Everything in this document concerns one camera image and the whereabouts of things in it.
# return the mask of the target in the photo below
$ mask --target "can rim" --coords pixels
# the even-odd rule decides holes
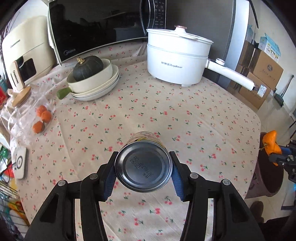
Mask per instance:
[[[143,143],[143,142],[146,142],[146,143],[152,143],[154,145],[156,145],[158,148],[160,148],[165,154],[166,156],[168,157],[168,161],[169,161],[169,171],[166,175],[166,178],[160,183],[158,184],[156,187],[153,187],[153,188],[149,188],[149,189],[141,189],[141,188],[135,188],[131,185],[129,185],[126,180],[123,178],[124,175],[122,174],[118,174],[118,168],[117,168],[117,164],[118,164],[118,158],[121,156],[121,154],[124,152],[125,149],[128,148],[128,146],[130,145],[134,145],[135,143]],[[136,141],[136,142],[132,142],[132,143],[129,143],[127,144],[126,146],[124,146],[117,154],[116,158],[115,158],[115,163],[114,163],[114,167],[115,167],[115,173],[116,173],[116,176],[118,178],[118,180],[125,186],[127,187],[128,189],[132,190],[132,191],[136,191],[136,192],[141,192],[141,193],[148,193],[148,192],[153,192],[153,191],[156,191],[160,188],[162,188],[165,184],[167,184],[167,182],[169,181],[171,175],[172,175],[172,172],[173,172],[173,161],[172,161],[172,158],[169,154],[169,152],[163,148],[161,145],[159,145],[158,143],[154,142],[154,141],[149,141],[149,140],[141,140],[141,141]]]

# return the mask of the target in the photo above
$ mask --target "dark green pumpkin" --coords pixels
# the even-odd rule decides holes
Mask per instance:
[[[73,69],[73,77],[76,81],[85,80],[104,69],[102,60],[97,56],[77,58],[77,61],[78,63]]]

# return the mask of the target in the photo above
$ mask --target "orange fruit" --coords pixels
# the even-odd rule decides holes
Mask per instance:
[[[44,105],[39,106],[36,110],[37,116],[41,117],[42,113],[46,110],[47,108]]]
[[[49,123],[50,120],[52,119],[52,114],[50,111],[46,110],[41,114],[41,120],[45,123]]]
[[[44,128],[45,128],[44,123],[41,121],[38,121],[33,125],[33,132],[40,133],[44,130]]]

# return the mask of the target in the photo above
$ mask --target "cherry print tablecloth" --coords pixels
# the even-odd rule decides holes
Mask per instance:
[[[71,95],[55,97],[75,60],[34,83],[51,86],[46,95],[56,111],[47,131],[30,146],[27,179],[17,182],[29,221],[58,180],[73,182],[96,172],[138,131],[155,133],[192,172],[213,181],[228,178],[245,197],[260,135],[260,120],[250,108],[205,78],[189,88],[153,79],[144,43],[117,44],[89,54],[113,59],[119,66],[120,80],[104,97],[89,102]],[[128,190],[117,180],[100,206],[111,241],[179,240],[188,203],[176,196],[171,180],[148,194]],[[211,201],[209,208],[212,216]],[[83,240],[79,202],[76,232]]]

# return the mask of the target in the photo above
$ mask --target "wire rack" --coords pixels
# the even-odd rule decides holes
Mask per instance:
[[[5,161],[0,154],[0,162]],[[12,168],[13,164],[6,162],[6,169]],[[0,234],[4,240],[23,241],[29,222],[22,208],[17,190],[10,186],[12,177],[4,172],[0,173]]]

